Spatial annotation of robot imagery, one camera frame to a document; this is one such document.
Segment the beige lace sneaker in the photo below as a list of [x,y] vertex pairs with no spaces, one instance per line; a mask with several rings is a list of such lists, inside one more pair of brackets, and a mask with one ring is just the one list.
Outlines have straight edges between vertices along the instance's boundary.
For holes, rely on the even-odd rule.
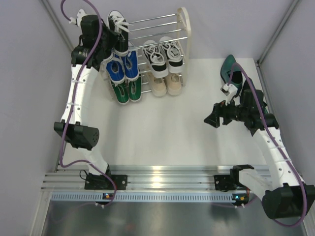
[[178,74],[169,73],[165,78],[167,92],[172,96],[181,94],[182,83]]
[[162,97],[166,95],[167,88],[163,78],[156,78],[151,72],[146,73],[147,82],[154,96]]

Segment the blue sneaker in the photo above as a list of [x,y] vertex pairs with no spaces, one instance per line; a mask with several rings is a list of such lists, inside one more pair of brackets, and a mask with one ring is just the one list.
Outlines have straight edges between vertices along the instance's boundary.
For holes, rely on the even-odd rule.
[[129,51],[127,55],[121,57],[126,79],[135,81],[139,77],[138,51]]
[[106,71],[112,83],[119,85],[125,81],[123,62],[120,57],[114,56],[111,61],[107,63]]

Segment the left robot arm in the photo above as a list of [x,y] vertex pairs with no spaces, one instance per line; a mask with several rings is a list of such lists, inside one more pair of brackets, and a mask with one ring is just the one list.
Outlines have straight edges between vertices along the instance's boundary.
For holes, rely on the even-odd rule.
[[85,189],[114,190],[108,163],[97,146],[99,129],[89,126],[89,103],[102,65],[113,58],[113,47],[118,35],[110,30],[96,14],[79,10],[70,23],[77,25],[82,34],[79,44],[71,53],[71,85],[66,108],[54,131],[63,143],[81,152],[79,162],[87,164]]

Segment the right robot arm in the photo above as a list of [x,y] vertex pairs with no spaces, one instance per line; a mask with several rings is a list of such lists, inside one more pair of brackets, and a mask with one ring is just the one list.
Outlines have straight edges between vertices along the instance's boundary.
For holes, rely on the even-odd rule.
[[206,124],[214,128],[228,125],[232,121],[242,122],[254,138],[266,164],[270,180],[261,176],[251,165],[235,165],[227,176],[215,176],[216,190],[252,191],[262,202],[270,219],[304,217],[315,200],[314,185],[307,185],[296,172],[286,148],[281,141],[279,124],[273,114],[263,112],[265,103],[261,90],[247,89],[241,103],[236,105],[237,88],[225,84],[221,88],[226,100],[216,103]]

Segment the black white sneaker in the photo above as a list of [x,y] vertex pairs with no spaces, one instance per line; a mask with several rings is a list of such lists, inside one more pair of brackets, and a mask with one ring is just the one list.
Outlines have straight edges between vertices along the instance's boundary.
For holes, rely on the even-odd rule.
[[142,55],[155,78],[168,75],[165,57],[154,40],[147,40],[142,48]]
[[163,36],[159,40],[159,47],[166,57],[167,67],[170,73],[181,73],[184,70],[184,57],[182,56],[178,42],[172,41],[169,36]]

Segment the green sneaker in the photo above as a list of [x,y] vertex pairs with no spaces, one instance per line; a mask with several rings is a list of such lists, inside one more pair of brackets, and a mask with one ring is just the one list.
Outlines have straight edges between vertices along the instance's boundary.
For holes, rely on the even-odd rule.
[[128,94],[132,102],[138,102],[142,96],[142,78],[139,76],[134,81],[128,81]]
[[117,102],[121,105],[125,105],[129,102],[129,95],[126,87],[126,83],[116,84],[111,82],[111,86],[116,95]]

